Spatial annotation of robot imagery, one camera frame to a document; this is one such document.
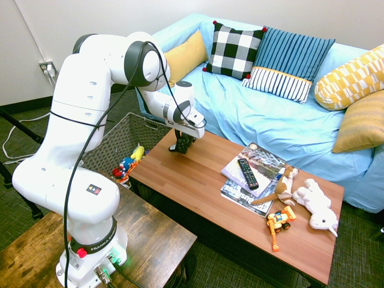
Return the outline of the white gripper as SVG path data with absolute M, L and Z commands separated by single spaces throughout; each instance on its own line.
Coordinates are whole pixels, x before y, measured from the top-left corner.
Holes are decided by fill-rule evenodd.
M 179 123 L 174 122 L 172 124 L 172 127 L 176 129 L 176 142 L 182 143 L 182 133 L 185 133 L 185 146 L 188 149 L 194 143 L 194 138 L 201 139 L 204 136 L 205 125 L 204 116 L 200 112 L 192 110 L 186 119 L 183 119 Z

